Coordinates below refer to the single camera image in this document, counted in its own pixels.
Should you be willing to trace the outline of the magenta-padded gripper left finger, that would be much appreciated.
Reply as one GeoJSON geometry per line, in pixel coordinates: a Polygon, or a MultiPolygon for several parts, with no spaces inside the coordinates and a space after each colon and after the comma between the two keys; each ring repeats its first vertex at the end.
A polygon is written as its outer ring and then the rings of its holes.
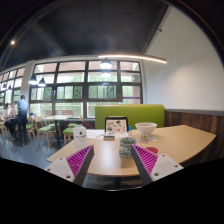
{"type": "Polygon", "coordinates": [[[93,157],[94,146],[90,145],[67,158],[57,158],[46,171],[82,186],[93,157]]]}

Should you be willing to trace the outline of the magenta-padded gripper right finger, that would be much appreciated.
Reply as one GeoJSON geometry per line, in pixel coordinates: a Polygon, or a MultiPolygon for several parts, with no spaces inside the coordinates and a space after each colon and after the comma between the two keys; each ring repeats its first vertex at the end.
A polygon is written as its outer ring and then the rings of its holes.
{"type": "Polygon", "coordinates": [[[137,145],[131,146],[131,155],[143,185],[150,184],[182,169],[182,166],[167,154],[157,155],[137,145]]]}

